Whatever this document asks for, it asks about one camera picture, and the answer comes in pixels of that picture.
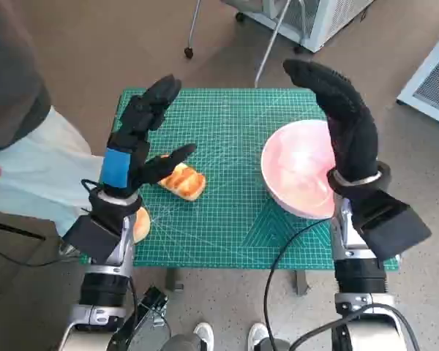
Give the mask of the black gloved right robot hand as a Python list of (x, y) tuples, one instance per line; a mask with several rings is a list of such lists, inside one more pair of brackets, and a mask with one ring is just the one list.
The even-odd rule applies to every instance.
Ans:
[(336, 169), (348, 182), (378, 173), (378, 133), (374, 118), (351, 81), (313, 61), (286, 59), (291, 82), (315, 94), (329, 125)]

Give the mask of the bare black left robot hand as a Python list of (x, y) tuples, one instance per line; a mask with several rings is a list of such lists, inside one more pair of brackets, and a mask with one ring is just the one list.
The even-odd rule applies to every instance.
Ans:
[(144, 184), (156, 184), (192, 154), (196, 145), (186, 144), (167, 156), (147, 159), (149, 133), (159, 129), (168, 108), (181, 90), (173, 75), (159, 79), (141, 95), (130, 98), (119, 119), (121, 126), (110, 134), (100, 182), (111, 197), (127, 198)]

